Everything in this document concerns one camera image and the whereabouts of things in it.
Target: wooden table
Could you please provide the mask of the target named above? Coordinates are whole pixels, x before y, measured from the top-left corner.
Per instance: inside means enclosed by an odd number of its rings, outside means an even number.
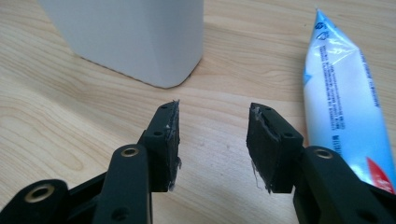
[[[183,167],[173,192],[153,194],[154,222],[296,223],[291,195],[256,185],[248,108],[269,105],[306,136],[302,73],[315,4],[365,53],[395,159],[393,0],[205,1],[203,59],[169,90],[79,58],[37,1],[0,0],[0,208],[37,180],[73,188],[101,174],[159,105],[180,99]]]

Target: wet wipes packet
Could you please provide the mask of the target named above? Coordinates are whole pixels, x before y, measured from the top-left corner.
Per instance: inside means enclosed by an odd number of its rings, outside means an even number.
[[[395,193],[382,110],[361,50],[319,9],[304,70],[311,146],[338,152],[364,182]]]

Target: red label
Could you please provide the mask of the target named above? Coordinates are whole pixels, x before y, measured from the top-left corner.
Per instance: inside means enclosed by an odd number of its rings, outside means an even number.
[[[393,186],[390,183],[387,175],[384,173],[384,171],[381,170],[381,167],[379,167],[370,158],[367,158],[367,162],[369,163],[369,169],[373,179],[374,186],[394,194],[395,190],[393,189]]]

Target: white box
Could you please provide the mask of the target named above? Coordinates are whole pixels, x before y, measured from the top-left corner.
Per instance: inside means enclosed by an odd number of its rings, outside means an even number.
[[[79,56],[150,85],[183,82],[203,53],[203,0],[38,0]]]

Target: wood grain surface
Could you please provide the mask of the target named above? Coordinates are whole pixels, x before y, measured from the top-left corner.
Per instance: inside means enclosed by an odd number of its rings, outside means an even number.
[[[179,99],[183,166],[173,192],[153,194],[154,223],[297,223],[291,195],[257,187],[248,108],[269,105],[306,136],[302,73],[315,7],[364,52],[395,160],[393,0],[207,0],[203,59],[168,90],[79,58],[37,1],[0,0],[0,208],[38,180],[73,188],[101,174],[159,105]]]

